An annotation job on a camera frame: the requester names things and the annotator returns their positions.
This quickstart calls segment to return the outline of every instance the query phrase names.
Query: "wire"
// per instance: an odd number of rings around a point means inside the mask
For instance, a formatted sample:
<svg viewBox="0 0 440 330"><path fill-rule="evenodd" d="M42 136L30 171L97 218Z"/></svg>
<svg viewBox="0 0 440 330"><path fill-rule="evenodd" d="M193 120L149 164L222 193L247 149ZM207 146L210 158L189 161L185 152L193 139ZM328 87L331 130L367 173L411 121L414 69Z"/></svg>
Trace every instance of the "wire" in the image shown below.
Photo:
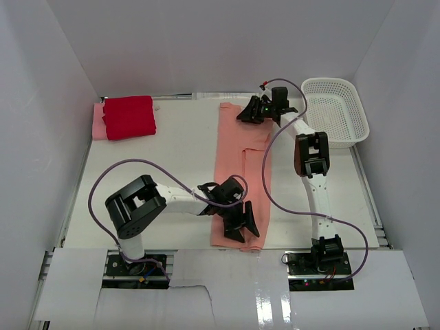
<svg viewBox="0 0 440 330"><path fill-rule="evenodd" d="M99 226L99 228L101 228L102 230L104 230L116 243L117 247L120 250L120 253L122 255L122 258L124 258L126 261L130 261L132 263L155 263L156 266L158 266L162 272L164 273L166 279L168 280L168 282L170 281L170 278L168 276L168 274L165 272L165 269L162 267L162 264L155 260L155 259L151 259L151 258L144 258L144 259L131 259L129 257L127 257L124 252L121 250L120 244L118 239L116 238L116 236L109 230L107 229L97 218L97 216L95 215L95 212L93 210L93 207L91 205L91 201L93 199L94 193L96 188L98 187L98 184L102 181L102 179L111 171L113 170L115 167L118 167L119 165L123 165L126 163L134 163L134 162L138 162L138 163L144 163L144 164L148 164L151 165L152 167L158 169L159 171L163 172L163 174L167 175L168 177L170 177L176 184L178 184L179 186L181 186L187 193L192 194L194 197L196 197L197 199L204 201L207 204L210 204L212 206L216 206L219 208L231 208L233 206L236 206L237 204L241 203L245 198L246 195L248 194L249 191L249 186L248 183L246 182L245 178L242 177L241 175L238 174L233 174L230 177L238 177L239 179L241 179L241 181L243 181L243 183L245 184L245 190L242 194L242 196L240 197L240 199L238 201L235 201L234 203L231 204L220 204L220 203L215 203L213 201L210 201L209 199L206 199L205 197L202 197L198 194L195 194L193 192L193 190L191 190L189 187L187 187L187 185L185 185L183 182L181 182L180 180L178 180L178 178L176 178L174 175L172 175L171 173L169 173L165 168L157 165L154 162L151 162L149 160L146 159L138 159L138 158L130 158L130 159L124 159L121 160L119 162L116 162L115 164L111 165L110 167L108 167L107 170L105 170L104 172L102 172L102 174L97 178L97 180L95 181L95 183L93 184L93 186L91 187L90 193L89 193L89 198L87 200L87 206L89 209L89 213L91 215L91 218L95 221L95 223Z"/></svg>
<svg viewBox="0 0 440 330"><path fill-rule="evenodd" d="M144 278L149 277L155 270L156 270L156 267L151 268L150 271L144 275Z"/></svg>
<svg viewBox="0 0 440 330"><path fill-rule="evenodd" d="M335 278L335 275L336 275L336 266L333 267L333 273L332 273L332 275L330 276L330 278L326 279L325 282L328 283L328 282L330 282L331 280L333 280L333 279Z"/></svg>
<svg viewBox="0 0 440 330"><path fill-rule="evenodd" d="M275 135L273 136L273 138L270 140L269 144L267 145L267 148L266 148L266 150L265 150L265 152L264 152L264 156L263 156L263 164L262 164L262 166L261 166L261 179L263 180L263 188L264 188L264 191L265 191L267 197L269 198L269 200L270 200L270 201L271 201L271 202L272 202L277 208L279 208L280 210L282 210L282 211L284 211L284 212L287 212L287 213L290 213L290 214L293 214L293 215L311 215L311 216L314 216L314 217L322 217L322 218L326 218L326 219L329 219L329 220L334 221L334 222L336 222L336 223L341 223L341 224L343 224L343 225L346 225L346 226L352 227L352 228L356 229L356 230L361 234L361 236L362 236L362 238L364 239L364 242L365 242L365 255L364 255L364 259L362 260L360 266L359 266L359 267L358 267L358 268L357 268L357 269L356 269L351 275L348 275L347 277L344 277L344 278L341 278L341 279L340 279L340 281L347 281L347 280L353 278L356 274L358 274L358 273L362 270L362 268L364 267L365 262L366 262L366 260L367 260L367 258L368 258L368 255L369 255L369 242L368 242L368 240L366 239L366 236L365 236L365 234L363 233L363 231L361 231L361 229L359 229L356 225L353 225L352 223L349 223L349 222L346 222L346 221L343 221L343 220L338 220L338 219L335 219L335 218L333 218L333 217L331 217L331 216L329 216L329 215L325 215L325 214L322 214L322 213L317 213L317 212L301 212L301 211L293 211L293 210L289 210L289 209L287 209L287 208L281 206L280 204L278 204L278 203L274 200L274 198L270 195L269 189L267 188L266 178L265 178L265 167L266 167L267 156L269 155L270 148L271 148L272 145L274 144L276 138L277 138L277 137L278 137L283 131L285 131L285 130L287 129L287 127L289 127L289 126L292 125L295 121L297 121L298 119L300 119L301 117L303 117L303 116L306 114L307 110L308 110L308 104L307 104L307 99L306 99L306 97L305 97L305 94L303 93L303 91L301 90L301 88L300 88L297 84L295 84L294 82L292 82L292 81L290 81L290 80L288 80L288 79L284 79L284 78L275 78L275 79L271 79L271 80L265 81L265 82L263 83L263 86L266 86L267 84L272 83L272 82L274 82L274 81L284 81L284 82L286 82L286 83L289 83L289 84L293 85L293 86L294 86L294 87L300 92L300 94L301 94L301 96L302 96L302 99L304 100L304 105L305 105L305 106L304 106L304 111L302 111L302 112L298 115L298 117L295 117L293 120L291 120L290 122L288 122L285 126L281 127L281 129L280 129L278 132L275 133Z"/></svg>

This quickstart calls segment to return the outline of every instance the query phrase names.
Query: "red cloth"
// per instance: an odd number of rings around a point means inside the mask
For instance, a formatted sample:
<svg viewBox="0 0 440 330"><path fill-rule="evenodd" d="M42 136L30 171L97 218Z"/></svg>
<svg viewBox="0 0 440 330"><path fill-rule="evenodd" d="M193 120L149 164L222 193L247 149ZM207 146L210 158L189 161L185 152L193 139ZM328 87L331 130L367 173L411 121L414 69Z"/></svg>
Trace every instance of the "red cloth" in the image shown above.
<svg viewBox="0 0 440 330"><path fill-rule="evenodd" d="M102 119L109 140L156 134L151 96L106 98Z"/></svg>

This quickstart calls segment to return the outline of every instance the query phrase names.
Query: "white backdrop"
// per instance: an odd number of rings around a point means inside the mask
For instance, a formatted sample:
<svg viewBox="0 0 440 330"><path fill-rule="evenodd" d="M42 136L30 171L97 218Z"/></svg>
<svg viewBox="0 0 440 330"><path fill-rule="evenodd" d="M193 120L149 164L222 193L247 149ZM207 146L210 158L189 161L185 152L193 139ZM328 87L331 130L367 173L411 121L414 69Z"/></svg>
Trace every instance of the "white backdrop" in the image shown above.
<svg viewBox="0 0 440 330"><path fill-rule="evenodd" d="M403 248L431 329L440 329L440 5L395 2L354 83L371 133L359 152L385 231Z"/></svg>
<svg viewBox="0 0 440 330"><path fill-rule="evenodd" d="M101 96L351 79L393 0L48 0Z"/></svg>

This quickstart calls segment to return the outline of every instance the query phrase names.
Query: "white table surface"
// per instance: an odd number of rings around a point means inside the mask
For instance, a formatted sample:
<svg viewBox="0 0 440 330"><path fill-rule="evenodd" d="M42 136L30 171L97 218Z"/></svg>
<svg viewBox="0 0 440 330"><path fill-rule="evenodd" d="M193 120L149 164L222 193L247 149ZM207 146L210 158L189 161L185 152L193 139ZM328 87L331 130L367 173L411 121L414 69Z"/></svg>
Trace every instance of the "white table surface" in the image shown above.
<svg viewBox="0 0 440 330"><path fill-rule="evenodd" d="M87 209L91 186L106 168L126 158L144 158L163 166L188 186L211 182L217 146L218 108L221 100L155 101L157 134L118 142L93 141L84 175L71 214L66 248L114 249L112 239L92 220ZM247 100L237 99L246 105ZM292 210L309 210L305 188L295 174L294 142L281 134L272 147L272 195ZM349 149L330 150L328 190L332 215L351 222L366 235L371 248L379 246L369 207ZM93 209L112 232L114 226L105 208L105 199L143 174L161 184L174 185L167 176L145 164L124 164L111 171L96 189ZM359 233L335 224L345 248L363 248ZM161 214L142 233L145 249L178 250L210 248L210 217L191 214ZM311 218L271 208L265 249L310 248Z"/></svg>

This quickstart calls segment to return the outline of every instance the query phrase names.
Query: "white panel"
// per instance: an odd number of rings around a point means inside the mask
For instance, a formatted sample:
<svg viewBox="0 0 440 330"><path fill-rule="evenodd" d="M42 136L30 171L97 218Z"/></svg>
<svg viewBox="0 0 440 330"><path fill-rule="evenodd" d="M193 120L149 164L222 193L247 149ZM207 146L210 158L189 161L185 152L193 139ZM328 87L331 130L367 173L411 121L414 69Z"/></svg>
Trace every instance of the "white panel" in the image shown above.
<svg viewBox="0 0 440 330"><path fill-rule="evenodd" d="M0 320L2 329L25 329L96 94L44 0L0 1L0 45Z"/></svg>
<svg viewBox="0 0 440 330"><path fill-rule="evenodd" d="M438 3L396 1L354 80L371 128L359 145L366 175L433 329L440 329Z"/></svg>
<svg viewBox="0 0 440 330"><path fill-rule="evenodd" d="M363 256L362 251L350 251L351 267L359 267ZM353 280L354 291L291 292L297 328L410 330L428 326L402 251L371 251L365 268Z"/></svg>
<svg viewBox="0 0 440 330"><path fill-rule="evenodd" d="M50 322L50 330L214 330L204 287L167 290L102 289L94 324Z"/></svg>
<svg viewBox="0 0 440 330"><path fill-rule="evenodd" d="M65 246L115 248L114 242L91 219L87 198L91 186L107 167L126 158L145 158L163 166L190 187L211 182L217 148L220 100L158 101L157 134L130 140L93 141L82 178ZM246 105L248 100L234 100ZM307 193L294 170L294 141L281 134L272 150L272 194L281 205L309 210ZM371 247L378 247L369 209L349 149L333 149L328 174L332 215L359 226ZM134 180L149 174L157 183L175 183L151 166L125 164L111 171L96 190L93 206L112 231L105 199ZM363 248L364 240L346 225L335 225L346 248ZM210 247L210 217L164 213L143 231L146 249L206 249ZM287 214L272 206L265 248L310 248L311 218Z"/></svg>
<svg viewBox="0 0 440 330"><path fill-rule="evenodd" d="M93 321L106 259L107 249L55 249L34 320Z"/></svg>
<svg viewBox="0 0 440 330"><path fill-rule="evenodd" d="M201 255L218 254L216 252L202 252ZM276 254L277 251L264 252ZM250 254L241 254L240 258L246 263L252 258ZM356 268L362 261L362 251L350 251L349 258L352 267ZM220 269L219 273L209 269L212 262L204 261L198 264L188 260L186 271L183 272L186 278L200 279L210 277L211 292L218 294L223 292L225 301L230 305L224 311L218 310L215 300L221 297L213 296L212 302L205 287L185 287L170 288L168 290L128 290L128 289L102 289L96 309L95 327L91 324L81 324L81 327L72 326L72 322L51 322L50 329L212 329L213 317L211 305L217 312L214 314L215 320L218 316L223 316L221 322L217 322L215 329L225 329L221 325L228 324L226 329L283 329L281 324L263 323L257 328L247 327L246 316L258 313L252 312L256 301L243 304L242 298L233 297L237 292L247 294L244 287L254 284L256 272L252 271L252 263L246 263L244 269L232 270L228 273L228 263L224 263L225 258L216 256L220 264L226 269ZM266 260L261 263L259 274L269 275L271 267L278 259ZM276 272L276 279L269 286L287 286L285 280L279 278ZM225 278L236 278L241 281L243 288L235 288L225 285ZM365 268L354 278L354 291L327 291L327 292L291 292L291 322L294 329L300 330L404 330L414 327L427 327L424 310L421 306L413 277L406 263L402 251L371 251ZM270 300L272 313L282 313L288 311L289 307ZM231 308L235 308L231 313L225 313ZM234 318L243 311L243 315Z"/></svg>
<svg viewBox="0 0 440 330"><path fill-rule="evenodd" d="M218 329L292 330L283 253L179 250L170 286L203 285Z"/></svg>
<svg viewBox="0 0 440 330"><path fill-rule="evenodd" d="M351 78L393 0L49 0L101 96Z"/></svg>

